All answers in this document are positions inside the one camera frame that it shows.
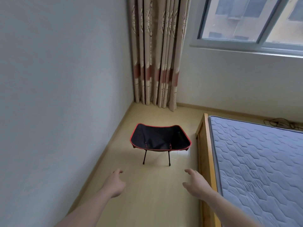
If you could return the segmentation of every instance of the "wooden bed frame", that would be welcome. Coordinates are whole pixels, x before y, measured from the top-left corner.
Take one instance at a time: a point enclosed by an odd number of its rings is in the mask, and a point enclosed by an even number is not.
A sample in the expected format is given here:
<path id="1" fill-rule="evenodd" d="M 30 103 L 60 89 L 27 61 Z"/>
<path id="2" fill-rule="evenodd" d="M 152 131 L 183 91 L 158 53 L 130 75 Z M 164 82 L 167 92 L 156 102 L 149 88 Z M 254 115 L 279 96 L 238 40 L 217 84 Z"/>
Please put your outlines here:
<path id="1" fill-rule="evenodd" d="M 198 144 L 199 173 L 203 175 L 214 191 L 217 191 L 214 159 L 212 156 L 211 138 L 208 123 L 208 114 L 204 113 L 196 131 Z M 206 202 L 200 201 L 200 216 L 202 227 L 221 227 L 221 222 Z"/>

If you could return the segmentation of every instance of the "hand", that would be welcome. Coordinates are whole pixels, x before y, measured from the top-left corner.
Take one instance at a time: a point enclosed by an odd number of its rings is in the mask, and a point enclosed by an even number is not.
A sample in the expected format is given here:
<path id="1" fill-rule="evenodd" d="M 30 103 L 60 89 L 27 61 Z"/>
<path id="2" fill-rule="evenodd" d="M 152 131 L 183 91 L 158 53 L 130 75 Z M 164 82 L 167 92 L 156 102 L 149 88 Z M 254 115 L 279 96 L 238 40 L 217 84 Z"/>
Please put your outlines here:
<path id="1" fill-rule="evenodd" d="M 122 170 L 116 169 L 105 179 L 101 190 L 110 194 L 111 198 L 118 197 L 124 190 L 126 183 L 121 181 L 119 174 L 123 173 Z"/>
<path id="2" fill-rule="evenodd" d="M 193 169 L 186 169 L 185 172 L 191 176 L 191 184 L 183 183 L 184 188 L 194 197 L 204 201 L 208 200 L 210 195 L 214 193 L 214 190 L 204 177 Z"/>

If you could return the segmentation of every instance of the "curtain pleat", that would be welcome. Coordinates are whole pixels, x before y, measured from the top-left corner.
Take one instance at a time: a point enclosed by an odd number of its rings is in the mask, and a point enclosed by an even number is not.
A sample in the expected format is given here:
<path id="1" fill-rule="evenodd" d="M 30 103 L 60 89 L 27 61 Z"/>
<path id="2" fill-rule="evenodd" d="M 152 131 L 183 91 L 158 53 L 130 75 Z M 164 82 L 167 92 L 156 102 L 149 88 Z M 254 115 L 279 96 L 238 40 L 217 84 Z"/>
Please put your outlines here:
<path id="1" fill-rule="evenodd" d="M 191 0 L 129 0 L 135 102 L 176 109 Z"/>

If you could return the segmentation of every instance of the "white wall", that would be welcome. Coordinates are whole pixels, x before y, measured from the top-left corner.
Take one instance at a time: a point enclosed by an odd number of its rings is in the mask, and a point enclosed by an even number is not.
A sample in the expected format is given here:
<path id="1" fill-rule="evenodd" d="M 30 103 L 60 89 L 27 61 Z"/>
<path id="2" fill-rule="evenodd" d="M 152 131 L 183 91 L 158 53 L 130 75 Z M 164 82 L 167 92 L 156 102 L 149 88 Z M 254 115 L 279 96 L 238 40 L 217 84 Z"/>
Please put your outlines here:
<path id="1" fill-rule="evenodd" d="M 65 216 L 133 101 L 126 0 L 1 0 L 0 226 Z"/>
<path id="2" fill-rule="evenodd" d="M 177 102 L 303 122 L 303 59 L 190 47 L 192 0 Z"/>

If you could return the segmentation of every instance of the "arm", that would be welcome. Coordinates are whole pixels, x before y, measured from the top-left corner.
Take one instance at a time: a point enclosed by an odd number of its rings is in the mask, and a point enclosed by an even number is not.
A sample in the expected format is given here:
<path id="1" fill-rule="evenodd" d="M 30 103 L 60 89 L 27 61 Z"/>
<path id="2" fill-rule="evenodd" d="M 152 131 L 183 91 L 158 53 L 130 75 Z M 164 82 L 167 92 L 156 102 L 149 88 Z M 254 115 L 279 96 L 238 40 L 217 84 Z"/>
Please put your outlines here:
<path id="1" fill-rule="evenodd" d="M 119 173 L 122 172 L 117 169 L 111 173 L 93 197 L 63 218 L 55 227 L 95 227 L 107 202 L 119 196 L 126 186 L 126 183 L 119 179 Z"/>
<path id="2" fill-rule="evenodd" d="M 248 217 L 242 210 L 231 204 L 228 200 L 223 198 L 220 194 L 214 191 L 208 182 L 197 171 L 192 169 L 186 169 L 189 175 L 191 175 L 191 184 L 183 183 L 183 186 L 187 191 L 205 201 L 210 208 L 212 208 L 215 214 L 218 216 L 225 227 L 261 227 L 261 224 L 256 223 L 253 219 Z"/>

